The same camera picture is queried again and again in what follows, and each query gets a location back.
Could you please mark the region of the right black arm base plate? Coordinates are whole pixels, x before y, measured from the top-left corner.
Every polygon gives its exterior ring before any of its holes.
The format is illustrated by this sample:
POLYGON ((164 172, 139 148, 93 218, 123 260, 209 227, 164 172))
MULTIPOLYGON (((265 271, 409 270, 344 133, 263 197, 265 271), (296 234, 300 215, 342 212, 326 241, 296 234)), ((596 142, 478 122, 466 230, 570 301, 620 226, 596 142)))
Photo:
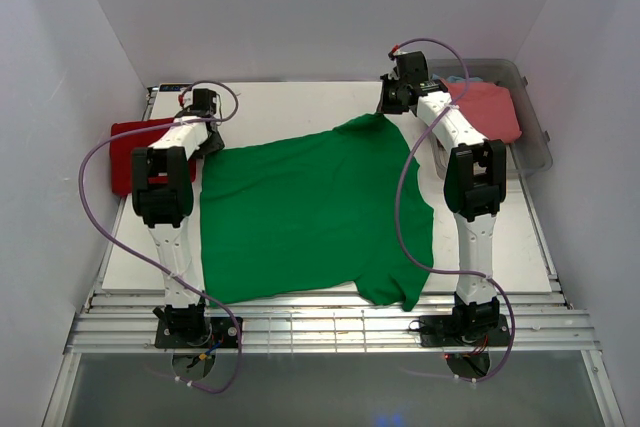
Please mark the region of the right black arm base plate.
POLYGON ((410 323, 423 347, 506 347, 510 333, 506 317, 490 308, 455 307, 450 314, 424 315, 410 323))

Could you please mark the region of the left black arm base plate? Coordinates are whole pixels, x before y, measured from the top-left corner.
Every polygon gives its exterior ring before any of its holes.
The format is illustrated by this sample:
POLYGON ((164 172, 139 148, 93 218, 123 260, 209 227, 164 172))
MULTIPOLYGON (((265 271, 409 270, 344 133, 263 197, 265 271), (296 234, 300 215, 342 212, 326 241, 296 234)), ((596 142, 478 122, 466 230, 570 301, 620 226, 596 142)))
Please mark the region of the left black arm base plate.
POLYGON ((221 316, 205 317, 193 325, 159 320, 153 345, 157 349, 207 350, 215 345, 218 349, 236 349, 242 319, 238 317, 237 321, 238 326, 221 316))

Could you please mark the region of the green t-shirt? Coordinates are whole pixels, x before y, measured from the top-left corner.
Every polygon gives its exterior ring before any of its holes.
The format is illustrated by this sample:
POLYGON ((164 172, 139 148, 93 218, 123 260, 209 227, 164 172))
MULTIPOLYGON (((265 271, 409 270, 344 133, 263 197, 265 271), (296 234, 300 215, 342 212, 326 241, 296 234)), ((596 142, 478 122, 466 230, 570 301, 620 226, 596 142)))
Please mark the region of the green t-shirt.
POLYGON ((351 282, 417 304, 434 211, 399 128, 365 114, 331 130, 209 156, 200 195, 206 292, 231 304, 351 282))

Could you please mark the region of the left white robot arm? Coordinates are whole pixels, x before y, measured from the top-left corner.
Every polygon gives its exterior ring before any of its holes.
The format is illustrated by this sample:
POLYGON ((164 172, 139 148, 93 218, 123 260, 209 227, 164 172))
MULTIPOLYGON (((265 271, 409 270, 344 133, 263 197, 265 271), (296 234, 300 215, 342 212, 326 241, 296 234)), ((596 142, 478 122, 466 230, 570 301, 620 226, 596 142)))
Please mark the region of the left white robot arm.
POLYGON ((171 335, 197 347, 210 339, 212 323, 204 316, 205 300, 183 286, 201 288, 188 240, 194 208, 190 162, 222 149, 224 143, 212 121, 218 104, 214 90, 195 88, 178 100, 176 125, 149 146, 133 150, 132 204, 166 269, 165 306, 155 313, 171 335))

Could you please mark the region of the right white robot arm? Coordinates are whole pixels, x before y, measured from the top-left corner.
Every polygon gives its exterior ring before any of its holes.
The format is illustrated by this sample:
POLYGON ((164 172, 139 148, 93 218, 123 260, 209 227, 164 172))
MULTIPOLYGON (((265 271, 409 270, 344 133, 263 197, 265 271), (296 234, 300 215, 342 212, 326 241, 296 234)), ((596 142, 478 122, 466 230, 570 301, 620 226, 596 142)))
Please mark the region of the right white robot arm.
POLYGON ((476 130, 455 105, 441 80, 430 78, 421 52, 389 54, 395 65, 381 77, 377 111, 411 112, 422 120, 449 155, 443 194, 458 232, 458 281, 448 315, 425 317, 419 331, 433 345, 483 342, 505 332, 499 290, 493 280, 493 231, 506 198, 506 147, 476 130))

